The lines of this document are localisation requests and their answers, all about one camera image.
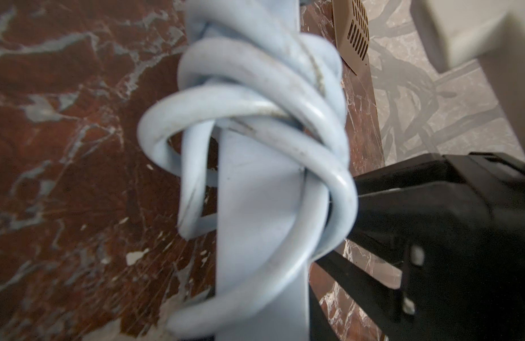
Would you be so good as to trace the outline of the light blue power strip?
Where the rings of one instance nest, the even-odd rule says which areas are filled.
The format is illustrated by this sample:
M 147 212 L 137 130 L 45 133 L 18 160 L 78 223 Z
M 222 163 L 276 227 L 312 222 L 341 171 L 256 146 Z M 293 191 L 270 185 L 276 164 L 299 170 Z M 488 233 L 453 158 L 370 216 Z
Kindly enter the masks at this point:
M 200 52 L 199 74 L 241 86 L 216 107 L 256 92 L 302 115 L 314 74 L 298 1 L 190 1 L 187 24 L 190 41 L 217 38 Z M 229 112 L 220 126 L 216 295 L 169 329 L 186 340 L 308 340 L 311 218 L 299 210 L 305 171 L 285 154 L 299 125 L 259 109 Z

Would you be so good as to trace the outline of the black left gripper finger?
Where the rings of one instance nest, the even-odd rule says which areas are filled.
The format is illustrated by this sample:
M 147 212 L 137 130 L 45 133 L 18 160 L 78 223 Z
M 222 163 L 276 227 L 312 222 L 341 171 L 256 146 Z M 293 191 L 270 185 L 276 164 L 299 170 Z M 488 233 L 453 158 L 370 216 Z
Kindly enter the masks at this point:
M 311 341 L 339 341 L 312 289 L 309 287 L 309 322 Z

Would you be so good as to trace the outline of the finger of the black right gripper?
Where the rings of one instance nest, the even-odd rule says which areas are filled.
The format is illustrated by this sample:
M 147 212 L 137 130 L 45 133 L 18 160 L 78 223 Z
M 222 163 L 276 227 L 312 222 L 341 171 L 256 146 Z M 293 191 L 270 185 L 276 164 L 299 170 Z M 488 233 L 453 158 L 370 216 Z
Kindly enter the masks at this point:
M 376 232 L 352 232 L 347 240 L 373 252 L 393 267 L 403 264 L 406 243 L 400 237 Z M 316 263 L 392 340 L 410 338 L 410 319 L 403 311 L 405 295 L 400 288 L 387 287 L 337 251 L 329 252 Z
M 356 176 L 354 180 L 361 196 L 445 180 L 447 172 L 448 165 L 444 156 L 427 153 Z

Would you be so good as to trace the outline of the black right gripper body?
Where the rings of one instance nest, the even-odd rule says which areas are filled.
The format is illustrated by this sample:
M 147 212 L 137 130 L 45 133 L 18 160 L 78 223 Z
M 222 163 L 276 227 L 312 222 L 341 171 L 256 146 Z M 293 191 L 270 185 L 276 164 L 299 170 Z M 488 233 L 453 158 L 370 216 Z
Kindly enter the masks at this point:
M 525 163 L 439 156 L 398 194 L 411 340 L 525 340 Z

